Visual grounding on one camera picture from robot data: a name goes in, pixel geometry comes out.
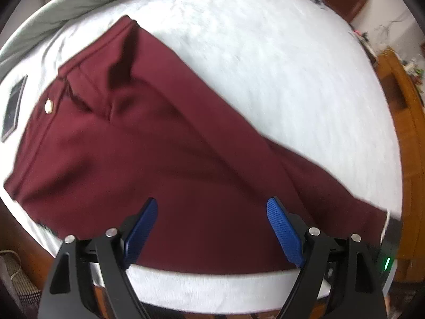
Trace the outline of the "smartphone on bed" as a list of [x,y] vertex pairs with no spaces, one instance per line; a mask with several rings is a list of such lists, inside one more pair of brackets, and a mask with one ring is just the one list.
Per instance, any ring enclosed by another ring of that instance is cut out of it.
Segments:
[[14,133],[18,125],[19,108],[22,100],[22,94],[27,82],[27,76],[23,76],[11,89],[9,99],[4,114],[4,121],[1,133],[1,142]]

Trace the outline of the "orange wooden desk cabinet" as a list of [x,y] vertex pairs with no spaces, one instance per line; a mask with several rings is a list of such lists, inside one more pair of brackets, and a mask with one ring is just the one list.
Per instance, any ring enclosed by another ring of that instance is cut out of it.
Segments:
[[398,138],[403,175],[401,243],[396,281],[424,281],[424,110],[421,98],[396,52],[385,49],[375,72]]

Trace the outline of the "maroon pants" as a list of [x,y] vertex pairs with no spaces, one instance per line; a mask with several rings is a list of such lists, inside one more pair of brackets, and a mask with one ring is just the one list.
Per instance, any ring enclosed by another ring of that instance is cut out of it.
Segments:
[[271,197],[337,238],[378,245],[386,222],[261,136],[128,16],[59,69],[4,187],[60,238],[98,236],[154,198],[159,214],[138,263],[193,274],[291,268],[266,216]]

